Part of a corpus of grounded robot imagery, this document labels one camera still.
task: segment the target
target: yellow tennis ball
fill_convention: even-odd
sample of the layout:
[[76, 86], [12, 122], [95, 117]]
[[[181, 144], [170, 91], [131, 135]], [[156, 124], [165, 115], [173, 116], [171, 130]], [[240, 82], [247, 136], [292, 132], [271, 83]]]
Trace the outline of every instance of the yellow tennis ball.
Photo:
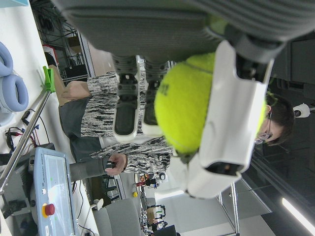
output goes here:
[[176, 64], [157, 91], [157, 123], [168, 143], [180, 153], [194, 153], [200, 146], [214, 60], [212, 53], [192, 56]]
[[260, 131], [260, 127], [262, 125], [262, 123], [264, 122], [265, 118], [266, 118], [266, 101], [264, 100], [263, 102], [263, 105], [262, 105], [262, 108], [261, 108], [261, 111], [260, 111], [260, 116], [259, 116], [259, 121], [258, 121], [258, 127], [257, 127], [257, 131], [256, 131], [256, 134], [259, 133]]

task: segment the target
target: blue headphones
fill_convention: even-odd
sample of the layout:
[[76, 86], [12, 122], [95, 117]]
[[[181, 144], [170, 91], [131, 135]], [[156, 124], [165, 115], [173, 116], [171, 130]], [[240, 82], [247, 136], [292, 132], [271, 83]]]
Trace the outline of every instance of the blue headphones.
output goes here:
[[23, 79], [13, 71], [13, 60], [9, 50], [0, 42], [0, 126], [8, 124], [14, 114], [27, 108], [28, 90]]

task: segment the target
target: woman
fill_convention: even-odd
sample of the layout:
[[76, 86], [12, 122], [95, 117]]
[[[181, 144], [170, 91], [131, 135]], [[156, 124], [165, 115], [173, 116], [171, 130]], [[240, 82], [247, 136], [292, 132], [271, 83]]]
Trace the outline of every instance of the woman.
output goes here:
[[[61, 123], [77, 161], [111, 155], [109, 160], [115, 162], [116, 167], [106, 170], [109, 175], [118, 175], [122, 171], [165, 172], [172, 148], [166, 145], [163, 137], [152, 139], [141, 131], [145, 105], [144, 78], [145, 73], [141, 73], [138, 136], [131, 144], [117, 143], [112, 134], [117, 103], [114, 72], [89, 78], [87, 82], [73, 81], [64, 89], [62, 97], [72, 101], [60, 107]], [[266, 102], [266, 119], [255, 142], [277, 145], [292, 132], [293, 108], [285, 99], [272, 94], [267, 94]]]

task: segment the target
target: gray pants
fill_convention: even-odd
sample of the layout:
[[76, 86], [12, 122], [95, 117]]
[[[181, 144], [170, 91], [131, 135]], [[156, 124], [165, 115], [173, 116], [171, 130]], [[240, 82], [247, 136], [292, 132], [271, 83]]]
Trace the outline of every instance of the gray pants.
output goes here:
[[91, 160], [90, 154], [100, 150], [99, 138], [81, 137], [81, 122], [86, 105], [91, 97], [74, 100], [59, 107], [63, 132], [70, 140], [70, 148], [76, 162]]

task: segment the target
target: dark hair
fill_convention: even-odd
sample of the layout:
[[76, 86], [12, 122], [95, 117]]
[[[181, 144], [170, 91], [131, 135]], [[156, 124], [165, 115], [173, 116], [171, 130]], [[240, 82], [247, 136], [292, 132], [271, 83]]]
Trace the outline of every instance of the dark hair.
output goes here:
[[271, 106], [271, 120], [277, 125], [282, 126], [283, 130], [281, 136], [275, 140], [269, 141], [267, 144], [270, 146], [279, 145], [287, 140], [292, 131], [294, 125], [294, 112], [292, 105], [283, 97], [267, 93], [266, 102]]

